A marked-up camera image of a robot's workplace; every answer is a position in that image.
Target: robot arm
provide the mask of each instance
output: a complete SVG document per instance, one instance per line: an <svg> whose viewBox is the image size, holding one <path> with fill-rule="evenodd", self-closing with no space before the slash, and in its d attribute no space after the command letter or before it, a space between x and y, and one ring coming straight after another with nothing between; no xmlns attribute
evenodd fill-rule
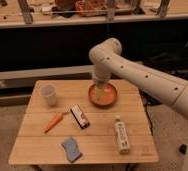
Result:
<svg viewBox="0 0 188 171"><path fill-rule="evenodd" d="M114 73L172 107L188 120L188 81L122 58L121 51L121 43L114 38L90 50L90 60L94 64L93 80L106 83L110 73ZM183 171L188 171L188 148Z"/></svg>

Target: table leg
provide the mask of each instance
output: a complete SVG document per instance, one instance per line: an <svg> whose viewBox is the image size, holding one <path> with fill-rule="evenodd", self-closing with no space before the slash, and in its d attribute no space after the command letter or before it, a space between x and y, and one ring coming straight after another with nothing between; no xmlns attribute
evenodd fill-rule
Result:
<svg viewBox="0 0 188 171"><path fill-rule="evenodd" d="M128 163L125 167L125 171L135 171L137 166L138 166L138 163Z"/></svg>
<svg viewBox="0 0 188 171"><path fill-rule="evenodd" d="M39 167L38 165L30 165L35 171L43 171L43 169L41 167Z"/></svg>

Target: toy carrot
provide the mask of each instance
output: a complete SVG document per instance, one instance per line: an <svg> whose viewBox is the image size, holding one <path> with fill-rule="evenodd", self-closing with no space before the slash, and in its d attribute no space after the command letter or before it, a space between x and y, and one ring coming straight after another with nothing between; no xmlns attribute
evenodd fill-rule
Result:
<svg viewBox="0 0 188 171"><path fill-rule="evenodd" d="M57 113L50 122L48 122L48 124L45 127L44 133L47 133L51 128L53 128L56 124L58 124L62 118L63 118L63 114L66 114L69 112L65 112L65 113Z"/></svg>

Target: paper cup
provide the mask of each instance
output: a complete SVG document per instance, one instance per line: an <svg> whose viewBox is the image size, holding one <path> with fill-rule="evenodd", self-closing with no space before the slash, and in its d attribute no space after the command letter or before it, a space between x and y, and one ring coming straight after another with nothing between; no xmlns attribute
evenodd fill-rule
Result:
<svg viewBox="0 0 188 171"><path fill-rule="evenodd" d="M56 88L53 85L45 85L41 88L40 94L49 106L57 104Z"/></svg>

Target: bottle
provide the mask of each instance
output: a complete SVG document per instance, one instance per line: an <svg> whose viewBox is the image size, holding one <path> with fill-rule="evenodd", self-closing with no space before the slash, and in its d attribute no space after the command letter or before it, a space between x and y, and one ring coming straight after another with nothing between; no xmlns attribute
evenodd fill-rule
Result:
<svg viewBox="0 0 188 171"><path fill-rule="evenodd" d="M115 134L120 154L126 154L130 151L130 143L125 128L125 123L121 121L120 116L117 115L115 119Z"/></svg>

